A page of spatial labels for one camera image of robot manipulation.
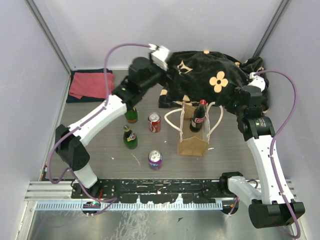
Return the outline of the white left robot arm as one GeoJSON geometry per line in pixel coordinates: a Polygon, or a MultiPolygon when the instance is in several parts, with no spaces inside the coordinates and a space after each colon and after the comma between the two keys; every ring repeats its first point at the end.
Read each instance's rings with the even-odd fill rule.
{"type": "Polygon", "coordinates": [[[128,75],[114,88],[108,99],[82,119],[66,127],[60,125],[55,130],[55,152],[71,168],[82,183],[82,192],[88,198],[100,193],[98,177],[93,172],[86,150],[89,142],[108,124],[127,113],[146,92],[156,84],[165,85],[168,58],[135,58],[128,69],[128,75]]]}

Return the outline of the green bottle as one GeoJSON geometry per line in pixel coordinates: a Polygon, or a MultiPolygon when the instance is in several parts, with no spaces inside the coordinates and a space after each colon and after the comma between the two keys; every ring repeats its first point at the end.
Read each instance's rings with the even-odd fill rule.
{"type": "Polygon", "coordinates": [[[123,142],[128,149],[135,149],[138,146],[138,138],[128,125],[123,126],[123,142]]]}
{"type": "Polygon", "coordinates": [[[128,110],[124,116],[128,123],[134,124],[138,120],[138,111],[135,107],[133,107],[131,110],[128,110]]]}

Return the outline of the aluminium frame rail front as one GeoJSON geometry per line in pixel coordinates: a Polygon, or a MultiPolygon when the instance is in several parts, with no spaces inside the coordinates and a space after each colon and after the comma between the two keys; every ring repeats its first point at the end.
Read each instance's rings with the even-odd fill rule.
{"type": "Polygon", "coordinates": [[[30,182],[25,199],[28,201],[54,201],[88,199],[77,181],[61,181],[52,184],[49,181],[30,182]]]}

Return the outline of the glass cola bottle red cap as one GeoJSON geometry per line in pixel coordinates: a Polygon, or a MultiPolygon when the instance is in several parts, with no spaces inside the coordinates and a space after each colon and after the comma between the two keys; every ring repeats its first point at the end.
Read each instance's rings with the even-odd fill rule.
{"type": "Polygon", "coordinates": [[[206,109],[207,101],[205,99],[201,99],[193,112],[189,125],[189,128],[193,133],[197,133],[201,130],[206,115],[206,109]]]}

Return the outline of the green bottle near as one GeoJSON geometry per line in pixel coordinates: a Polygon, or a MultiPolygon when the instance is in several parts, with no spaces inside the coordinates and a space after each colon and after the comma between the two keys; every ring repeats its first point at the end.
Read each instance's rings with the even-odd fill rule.
{"type": "Polygon", "coordinates": [[[135,149],[138,146],[138,138],[128,125],[123,126],[123,142],[128,149],[135,149]]]}

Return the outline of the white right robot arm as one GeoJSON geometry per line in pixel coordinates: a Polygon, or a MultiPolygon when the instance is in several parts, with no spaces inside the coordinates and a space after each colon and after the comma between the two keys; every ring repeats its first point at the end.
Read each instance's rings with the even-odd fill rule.
{"type": "Polygon", "coordinates": [[[219,191],[225,197],[233,194],[248,207],[252,225],[257,229],[289,226],[305,213],[302,202],[288,187],[275,144],[271,119],[262,112],[263,94],[260,87],[229,84],[217,98],[217,104],[236,116],[255,162],[260,189],[251,186],[240,172],[224,172],[219,191]]]}

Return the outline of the green bottle far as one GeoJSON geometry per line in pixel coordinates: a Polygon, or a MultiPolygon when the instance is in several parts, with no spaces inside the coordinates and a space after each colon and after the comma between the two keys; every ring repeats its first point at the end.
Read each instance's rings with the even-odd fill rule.
{"type": "Polygon", "coordinates": [[[124,116],[128,123],[134,124],[138,120],[138,111],[135,107],[133,107],[131,110],[128,110],[124,116]]]}

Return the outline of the purple soda can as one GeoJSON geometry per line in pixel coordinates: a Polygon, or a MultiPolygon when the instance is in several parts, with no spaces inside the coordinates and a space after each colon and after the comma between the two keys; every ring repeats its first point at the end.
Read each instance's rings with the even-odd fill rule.
{"type": "Polygon", "coordinates": [[[152,150],[148,154],[148,163],[151,169],[159,170],[162,167],[163,156],[158,150],[152,150]]]}

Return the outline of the dark teal folded cloth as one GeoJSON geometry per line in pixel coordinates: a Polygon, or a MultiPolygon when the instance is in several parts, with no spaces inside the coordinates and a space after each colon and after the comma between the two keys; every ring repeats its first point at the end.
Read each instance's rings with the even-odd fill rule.
{"type": "MultiPolygon", "coordinates": [[[[70,78],[70,86],[69,90],[71,87],[71,83],[73,81],[75,73],[104,73],[104,69],[85,69],[85,70],[74,70],[71,72],[71,78],[70,78]]],[[[67,96],[67,103],[93,103],[93,102],[103,102],[105,99],[99,99],[99,98],[93,98],[93,97],[84,97],[82,99],[77,99],[73,96],[70,96],[68,90],[68,96],[67,96]]]]}

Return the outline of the red cola can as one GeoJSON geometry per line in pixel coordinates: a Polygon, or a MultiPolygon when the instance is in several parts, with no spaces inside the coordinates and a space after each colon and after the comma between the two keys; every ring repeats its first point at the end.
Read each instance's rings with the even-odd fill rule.
{"type": "Polygon", "coordinates": [[[161,116],[157,112],[149,114],[148,128],[152,133],[158,133],[161,130],[161,116]]]}

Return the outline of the pink folded cloth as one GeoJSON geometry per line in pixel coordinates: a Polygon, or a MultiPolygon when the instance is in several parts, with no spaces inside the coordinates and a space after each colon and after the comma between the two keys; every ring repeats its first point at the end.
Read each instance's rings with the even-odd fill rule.
{"type": "Polygon", "coordinates": [[[106,81],[103,72],[76,72],[69,89],[69,95],[78,100],[84,97],[106,99],[106,81]]]}

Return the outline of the black floral fleece blanket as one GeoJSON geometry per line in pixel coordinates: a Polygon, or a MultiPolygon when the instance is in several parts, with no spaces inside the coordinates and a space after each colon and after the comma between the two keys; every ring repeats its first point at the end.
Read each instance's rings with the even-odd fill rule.
{"type": "Polygon", "coordinates": [[[217,51],[178,51],[171,55],[168,66],[168,82],[158,99],[162,109],[183,104],[196,107],[200,100],[215,102],[228,84],[248,85],[250,73],[264,70],[264,61],[253,57],[241,62],[217,51]]]}

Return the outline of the black mounting base rail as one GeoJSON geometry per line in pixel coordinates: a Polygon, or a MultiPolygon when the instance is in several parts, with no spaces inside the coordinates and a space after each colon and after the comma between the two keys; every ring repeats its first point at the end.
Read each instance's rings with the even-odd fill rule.
{"type": "Polygon", "coordinates": [[[217,179],[101,179],[93,196],[123,204],[172,204],[178,197],[183,204],[208,204],[236,197],[217,179]]]}

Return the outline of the burlap canvas cat-print bag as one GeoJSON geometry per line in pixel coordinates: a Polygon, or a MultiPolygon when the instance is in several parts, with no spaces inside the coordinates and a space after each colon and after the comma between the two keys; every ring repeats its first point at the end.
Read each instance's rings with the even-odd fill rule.
{"type": "Polygon", "coordinates": [[[178,131],[178,143],[177,143],[177,153],[179,155],[185,156],[197,156],[203,157],[206,155],[210,144],[211,134],[216,130],[216,128],[220,125],[223,116],[224,109],[220,105],[220,116],[214,126],[211,126],[209,120],[209,111],[212,106],[215,106],[215,102],[211,102],[205,107],[205,115],[204,122],[200,131],[192,132],[190,130],[190,124],[192,120],[193,113],[195,111],[195,107],[186,104],[185,102],[182,104],[181,108],[171,110],[164,115],[164,120],[175,130],[178,131]],[[179,117],[179,125],[173,124],[168,117],[173,113],[180,113],[179,117]]]}

